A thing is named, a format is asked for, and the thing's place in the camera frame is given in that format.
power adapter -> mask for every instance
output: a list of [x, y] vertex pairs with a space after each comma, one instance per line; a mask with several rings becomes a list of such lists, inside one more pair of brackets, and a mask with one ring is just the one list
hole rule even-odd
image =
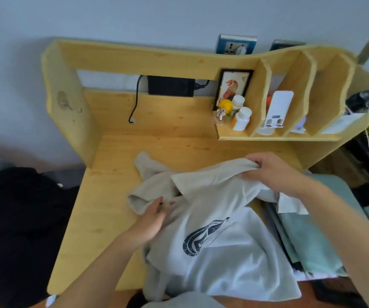
[[150, 95], [193, 97], [195, 79], [147, 76]]

metal hook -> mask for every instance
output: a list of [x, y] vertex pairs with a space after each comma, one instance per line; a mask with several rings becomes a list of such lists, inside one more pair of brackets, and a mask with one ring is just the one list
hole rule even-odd
[[[69, 99], [67, 99], [67, 95], [64, 91], [59, 91], [58, 96], [58, 105], [61, 109], [67, 110], [70, 109], [71, 111], [74, 111], [74, 109], [70, 106]], [[75, 113], [81, 113], [82, 108], [79, 107], [79, 111], [74, 111]]]

black picture frame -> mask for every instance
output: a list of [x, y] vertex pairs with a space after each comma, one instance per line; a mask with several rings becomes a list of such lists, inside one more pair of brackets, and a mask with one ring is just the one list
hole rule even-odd
[[216, 111], [218, 109], [217, 107], [217, 100], [220, 96], [220, 90], [221, 90], [221, 84], [223, 81], [223, 76], [225, 72], [241, 72], [241, 73], [248, 73], [249, 76], [247, 77], [246, 85], [244, 86], [242, 96], [244, 97], [247, 91], [247, 88], [250, 84], [251, 77], [253, 76], [254, 70], [253, 69], [222, 69], [220, 70], [220, 79], [218, 81], [218, 88], [216, 92], [216, 97], [214, 98], [214, 104], [213, 104], [213, 111]]

forearm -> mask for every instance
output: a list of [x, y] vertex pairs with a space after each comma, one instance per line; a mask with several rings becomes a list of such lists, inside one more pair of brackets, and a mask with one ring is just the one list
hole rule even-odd
[[369, 305], [369, 221], [320, 182], [300, 195], [315, 224], [330, 240], [357, 290]]
[[115, 290], [138, 244], [128, 232], [122, 233], [63, 292], [53, 308], [108, 308]]

yellow object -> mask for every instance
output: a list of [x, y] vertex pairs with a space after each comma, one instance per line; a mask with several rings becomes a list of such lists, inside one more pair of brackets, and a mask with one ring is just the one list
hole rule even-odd
[[[230, 123], [212, 122], [214, 97], [139, 93], [133, 115], [136, 123], [130, 124], [135, 93], [85, 89], [77, 69], [204, 80], [219, 80], [222, 69], [254, 70], [244, 96], [244, 105], [253, 115], [248, 127], [237, 132], [231, 130]], [[49, 281], [51, 294], [62, 293], [135, 222], [137, 216], [126, 197], [141, 182], [133, 164], [139, 152], [146, 151], [176, 172], [195, 171], [264, 151], [272, 151], [302, 170], [369, 125], [368, 112], [341, 134], [320, 134], [342, 114], [343, 99], [369, 89], [369, 72], [356, 65], [354, 54], [337, 47], [296, 46], [231, 56], [56, 39], [43, 53], [42, 70], [48, 114], [87, 166]], [[256, 135], [266, 116], [274, 75], [285, 75], [281, 87], [292, 90], [295, 98], [283, 128], [274, 135]], [[289, 133], [303, 116], [308, 121], [312, 117], [309, 131]], [[137, 252], [117, 289], [142, 288], [145, 275]]]
[[228, 114], [233, 110], [233, 103], [228, 99], [223, 99], [220, 103], [218, 103], [219, 108], [223, 108], [225, 110], [225, 114]]

